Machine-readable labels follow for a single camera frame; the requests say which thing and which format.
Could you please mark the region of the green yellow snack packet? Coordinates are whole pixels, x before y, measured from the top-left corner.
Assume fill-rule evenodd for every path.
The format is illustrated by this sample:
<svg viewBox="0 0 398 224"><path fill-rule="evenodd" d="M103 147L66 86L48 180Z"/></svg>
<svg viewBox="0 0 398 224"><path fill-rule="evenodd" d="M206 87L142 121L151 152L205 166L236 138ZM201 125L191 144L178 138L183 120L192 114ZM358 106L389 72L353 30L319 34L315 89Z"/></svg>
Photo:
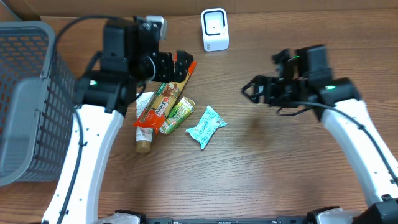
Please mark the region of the green yellow snack packet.
<svg viewBox="0 0 398 224"><path fill-rule="evenodd" d="M162 134L169 135L174 132L195 110L195 102L183 97L170 110L170 113L160 128Z"/></svg>

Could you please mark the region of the red spaghetti packet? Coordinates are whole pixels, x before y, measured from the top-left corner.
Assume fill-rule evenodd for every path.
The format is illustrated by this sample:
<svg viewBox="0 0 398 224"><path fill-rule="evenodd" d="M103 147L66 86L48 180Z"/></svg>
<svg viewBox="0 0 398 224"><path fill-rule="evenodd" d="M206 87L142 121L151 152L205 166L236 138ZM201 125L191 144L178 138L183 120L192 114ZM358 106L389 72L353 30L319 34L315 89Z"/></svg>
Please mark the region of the red spaghetti packet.
<svg viewBox="0 0 398 224"><path fill-rule="evenodd" d="M151 128L157 134L177 102L196 65L197 61L194 60L189 66L186 79L183 82L161 83L134 125L141 128Z"/></svg>

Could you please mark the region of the mint green wipes packet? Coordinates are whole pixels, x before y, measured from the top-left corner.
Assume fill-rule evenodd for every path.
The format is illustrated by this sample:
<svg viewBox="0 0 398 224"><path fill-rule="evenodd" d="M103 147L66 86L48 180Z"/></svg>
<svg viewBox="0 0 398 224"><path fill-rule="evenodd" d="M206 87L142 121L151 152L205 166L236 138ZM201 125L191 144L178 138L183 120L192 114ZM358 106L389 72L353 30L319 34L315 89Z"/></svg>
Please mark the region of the mint green wipes packet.
<svg viewBox="0 0 398 224"><path fill-rule="evenodd" d="M211 106L207 106L198 124L185 132L200 144L201 150L204 150L216 130L226 125L222 117Z"/></svg>

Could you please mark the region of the white Pantene conditioner tube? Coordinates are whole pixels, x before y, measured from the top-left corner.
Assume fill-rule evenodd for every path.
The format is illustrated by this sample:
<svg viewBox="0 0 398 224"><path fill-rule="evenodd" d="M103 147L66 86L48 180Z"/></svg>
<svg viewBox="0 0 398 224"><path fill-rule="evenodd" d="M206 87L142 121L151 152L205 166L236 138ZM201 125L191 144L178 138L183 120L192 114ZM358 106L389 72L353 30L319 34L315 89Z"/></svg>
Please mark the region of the white Pantene conditioner tube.
<svg viewBox="0 0 398 224"><path fill-rule="evenodd" d="M145 92L136 100L136 118L139 119L153 92ZM153 129L136 127L135 151L141 154L150 152L153 138Z"/></svg>

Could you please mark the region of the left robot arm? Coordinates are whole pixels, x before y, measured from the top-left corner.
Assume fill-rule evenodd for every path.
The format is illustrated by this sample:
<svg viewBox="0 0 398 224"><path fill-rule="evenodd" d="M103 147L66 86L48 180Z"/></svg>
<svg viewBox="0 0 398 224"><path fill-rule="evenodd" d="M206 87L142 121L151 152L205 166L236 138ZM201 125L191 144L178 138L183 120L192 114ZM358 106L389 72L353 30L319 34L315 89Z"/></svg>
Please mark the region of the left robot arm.
<svg viewBox="0 0 398 224"><path fill-rule="evenodd" d="M167 21L108 16L103 48L66 94L73 126L62 172L43 223L99 223L98 201L109 153L129 105L149 82L181 83L192 74L193 56L161 52Z"/></svg>

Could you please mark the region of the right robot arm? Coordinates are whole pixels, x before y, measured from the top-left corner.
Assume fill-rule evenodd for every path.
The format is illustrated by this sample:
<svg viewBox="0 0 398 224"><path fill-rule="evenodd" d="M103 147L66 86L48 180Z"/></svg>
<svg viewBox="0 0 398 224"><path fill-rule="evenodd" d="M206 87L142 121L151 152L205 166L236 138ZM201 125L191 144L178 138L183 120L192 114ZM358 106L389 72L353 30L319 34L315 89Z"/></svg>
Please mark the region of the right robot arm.
<svg viewBox="0 0 398 224"><path fill-rule="evenodd" d="M304 223L397 223L397 160L378 133L367 104L349 78L334 78L324 45L272 56L277 76L255 76L241 93L278 110L312 110L334 137L356 174L367 209L338 206L308 212Z"/></svg>

